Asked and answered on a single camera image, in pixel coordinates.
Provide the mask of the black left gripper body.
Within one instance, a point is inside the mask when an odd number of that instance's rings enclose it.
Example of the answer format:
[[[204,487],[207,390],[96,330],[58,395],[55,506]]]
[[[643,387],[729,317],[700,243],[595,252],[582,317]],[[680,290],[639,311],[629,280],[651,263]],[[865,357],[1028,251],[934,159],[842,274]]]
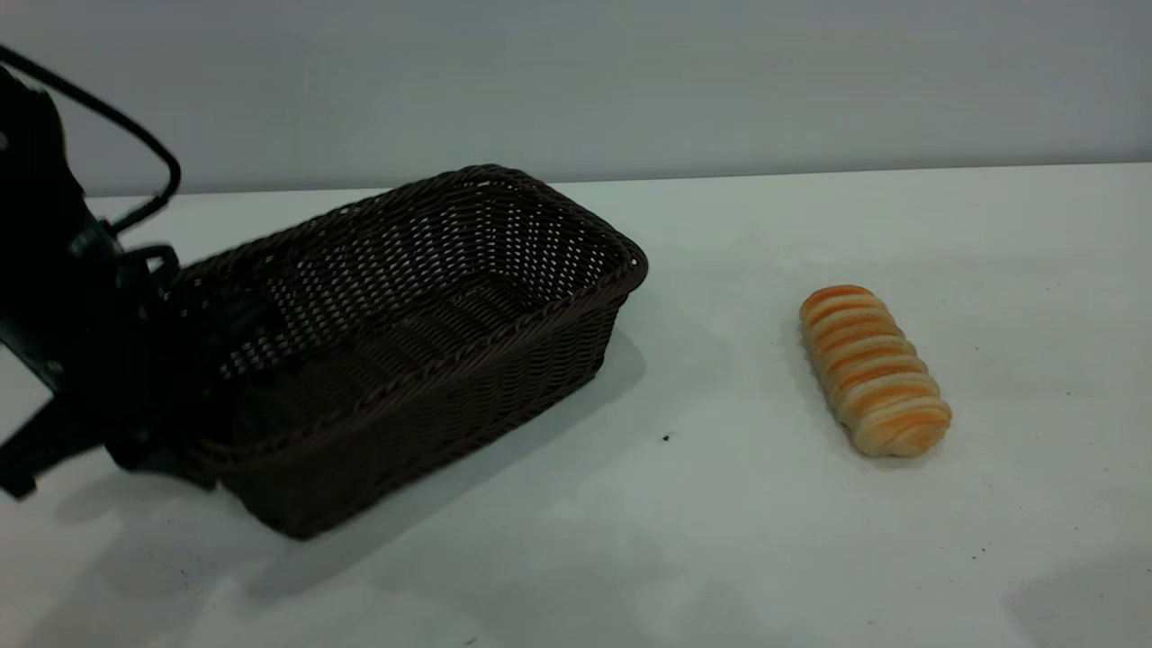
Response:
[[[179,269],[169,244],[104,247],[69,264],[58,395],[73,449],[157,439],[194,464],[182,419],[194,410],[197,382],[166,303]]]

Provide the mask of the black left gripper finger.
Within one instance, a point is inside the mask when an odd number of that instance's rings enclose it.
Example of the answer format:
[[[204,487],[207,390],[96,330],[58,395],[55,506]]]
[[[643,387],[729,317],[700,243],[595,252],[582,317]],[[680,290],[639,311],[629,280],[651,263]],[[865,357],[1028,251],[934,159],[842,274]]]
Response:
[[[116,466],[132,475],[169,477],[211,492],[218,481],[194,466],[168,443],[157,439],[121,439],[106,443],[106,451]]]
[[[238,345],[279,321],[275,300],[262,292],[227,292],[209,299],[209,362],[223,364]]]

